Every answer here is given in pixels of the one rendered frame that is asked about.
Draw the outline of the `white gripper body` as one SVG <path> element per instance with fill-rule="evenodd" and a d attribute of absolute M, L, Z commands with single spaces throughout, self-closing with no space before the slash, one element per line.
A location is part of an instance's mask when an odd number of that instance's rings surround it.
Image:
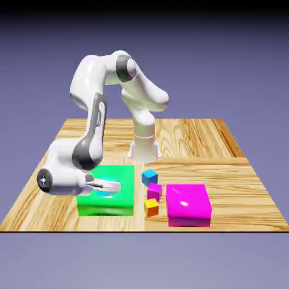
<path fill-rule="evenodd" d="M 106 179 L 95 178 L 92 181 L 87 182 L 86 185 L 101 192 L 118 193 L 121 190 L 121 184 L 119 182 Z"/>

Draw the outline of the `small cyan cube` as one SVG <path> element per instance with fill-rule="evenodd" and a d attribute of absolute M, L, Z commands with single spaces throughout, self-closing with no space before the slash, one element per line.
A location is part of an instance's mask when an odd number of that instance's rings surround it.
<path fill-rule="evenodd" d="M 110 177 L 103 177 L 102 179 L 108 180 L 108 181 L 115 181 L 114 178 L 110 178 Z M 111 195 L 113 195 L 112 192 L 103 192 L 103 191 L 99 191 L 99 190 L 96 190 L 95 194 L 96 195 L 100 195 L 100 196 L 111 196 Z"/>

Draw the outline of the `small blue cube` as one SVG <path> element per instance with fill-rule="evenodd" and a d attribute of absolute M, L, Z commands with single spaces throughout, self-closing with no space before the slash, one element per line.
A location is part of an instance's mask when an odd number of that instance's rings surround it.
<path fill-rule="evenodd" d="M 142 183 L 149 187 L 149 185 L 151 183 L 157 183 L 158 182 L 158 174 L 152 170 L 145 170 L 144 172 L 142 172 Z"/>

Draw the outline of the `small magenta cube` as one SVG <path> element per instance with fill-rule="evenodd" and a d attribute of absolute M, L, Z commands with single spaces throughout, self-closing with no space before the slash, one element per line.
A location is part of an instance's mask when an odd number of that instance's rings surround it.
<path fill-rule="evenodd" d="M 150 183 L 147 188 L 147 199 L 155 199 L 157 202 L 162 197 L 163 187 L 157 183 Z"/>

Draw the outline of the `small orange cube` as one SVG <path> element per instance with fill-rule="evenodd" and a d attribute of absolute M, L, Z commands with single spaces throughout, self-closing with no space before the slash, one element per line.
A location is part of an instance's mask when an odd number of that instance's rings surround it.
<path fill-rule="evenodd" d="M 144 201 L 144 211 L 147 217 L 159 214 L 159 204 L 156 199 L 147 199 Z"/>

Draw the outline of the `large green box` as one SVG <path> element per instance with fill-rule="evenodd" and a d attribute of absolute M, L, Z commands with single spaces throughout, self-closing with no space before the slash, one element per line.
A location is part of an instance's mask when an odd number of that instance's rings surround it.
<path fill-rule="evenodd" d="M 100 165 L 91 171 L 95 178 L 114 178 L 121 184 L 121 190 L 111 196 L 78 196 L 79 216 L 132 216 L 134 211 L 134 166 Z"/>

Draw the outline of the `large magenta box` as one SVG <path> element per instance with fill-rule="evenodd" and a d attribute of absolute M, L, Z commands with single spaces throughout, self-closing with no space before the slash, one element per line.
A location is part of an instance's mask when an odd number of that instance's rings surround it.
<path fill-rule="evenodd" d="M 212 206 L 202 184 L 170 184 L 166 189 L 168 226 L 209 227 Z"/>

